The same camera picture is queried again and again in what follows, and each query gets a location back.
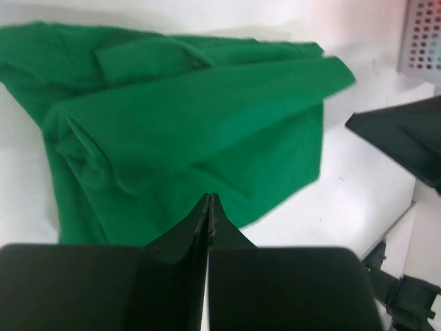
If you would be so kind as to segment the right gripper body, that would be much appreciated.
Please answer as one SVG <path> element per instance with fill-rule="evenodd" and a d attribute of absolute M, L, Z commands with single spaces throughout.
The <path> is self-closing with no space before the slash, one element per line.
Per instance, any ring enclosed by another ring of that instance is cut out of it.
<path fill-rule="evenodd" d="M 381 270 L 386 259 L 386 243 L 381 241 L 362 260 L 375 293 L 375 298 L 392 317 L 394 330 L 432 330 L 435 318 L 432 305 L 440 287 L 422 279 L 402 275 L 399 278 Z"/>

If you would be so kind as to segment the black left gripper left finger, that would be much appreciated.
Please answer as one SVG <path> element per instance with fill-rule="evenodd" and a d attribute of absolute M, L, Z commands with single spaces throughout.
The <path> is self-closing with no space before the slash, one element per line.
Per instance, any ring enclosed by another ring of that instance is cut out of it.
<path fill-rule="evenodd" d="M 199 330 L 211 197 L 143 247 L 1 249 L 2 330 Z"/>

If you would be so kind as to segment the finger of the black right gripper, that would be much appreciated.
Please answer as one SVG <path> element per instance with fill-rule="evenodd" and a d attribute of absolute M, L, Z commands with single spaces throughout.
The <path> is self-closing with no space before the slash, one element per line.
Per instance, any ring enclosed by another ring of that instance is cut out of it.
<path fill-rule="evenodd" d="M 440 97 L 351 115 L 346 128 L 440 193 Z"/>

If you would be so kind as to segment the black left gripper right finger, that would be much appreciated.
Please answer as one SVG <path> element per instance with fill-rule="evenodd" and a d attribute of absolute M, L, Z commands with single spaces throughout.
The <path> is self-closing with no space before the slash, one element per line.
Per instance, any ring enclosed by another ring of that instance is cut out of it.
<path fill-rule="evenodd" d="M 381 330 L 358 257 L 341 247 L 257 248 L 209 205 L 211 330 Z"/>

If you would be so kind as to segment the green t shirt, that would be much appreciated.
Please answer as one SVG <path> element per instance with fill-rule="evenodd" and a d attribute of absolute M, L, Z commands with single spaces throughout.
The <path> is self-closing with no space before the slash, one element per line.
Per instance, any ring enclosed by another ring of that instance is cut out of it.
<path fill-rule="evenodd" d="M 238 227 L 320 173 L 316 43 L 34 22 L 1 29 L 1 82 L 43 135 L 60 243 L 145 245 L 216 193 Z"/>

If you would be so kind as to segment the white plastic basket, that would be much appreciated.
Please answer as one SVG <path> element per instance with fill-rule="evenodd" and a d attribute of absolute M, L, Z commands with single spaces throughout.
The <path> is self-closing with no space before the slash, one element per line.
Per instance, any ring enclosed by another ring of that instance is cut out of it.
<path fill-rule="evenodd" d="M 440 0 L 407 2 L 398 72 L 440 86 Z"/>

